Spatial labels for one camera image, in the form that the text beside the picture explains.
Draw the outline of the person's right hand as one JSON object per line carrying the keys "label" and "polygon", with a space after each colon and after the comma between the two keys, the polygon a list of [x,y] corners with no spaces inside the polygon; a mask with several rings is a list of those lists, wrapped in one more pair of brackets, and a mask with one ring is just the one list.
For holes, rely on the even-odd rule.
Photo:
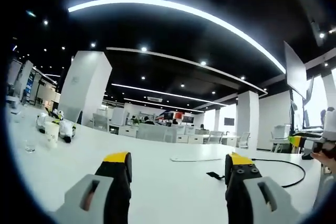
{"label": "person's right hand", "polygon": [[322,165],[327,167],[331,174],[335,176],[335,159],[329,158],[326,156],[326,154],[323,151],[320,151],[318,153],[311,153],[311,157],[318,160]]}

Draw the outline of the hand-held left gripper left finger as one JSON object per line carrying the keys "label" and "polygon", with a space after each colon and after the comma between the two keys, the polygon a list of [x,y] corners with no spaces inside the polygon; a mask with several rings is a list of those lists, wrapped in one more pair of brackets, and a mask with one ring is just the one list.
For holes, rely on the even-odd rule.
{"label": "hand-held left gripper left finger", "polygon": [[65,193],[54,211],[56,223],[128,223],[131,199],[130,152],[107,155],[94,174],[87,174]]}

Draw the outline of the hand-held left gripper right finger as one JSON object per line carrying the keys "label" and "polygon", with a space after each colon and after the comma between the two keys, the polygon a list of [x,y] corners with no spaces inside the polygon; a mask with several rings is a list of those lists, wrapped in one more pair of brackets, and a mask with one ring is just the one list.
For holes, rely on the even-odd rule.
{"label": "hand-held left gripper right finger", "polygon": [[263,177],[252,159],[226,155],[225,184],[229,223],[298,223],[302,218],[285,188]]}

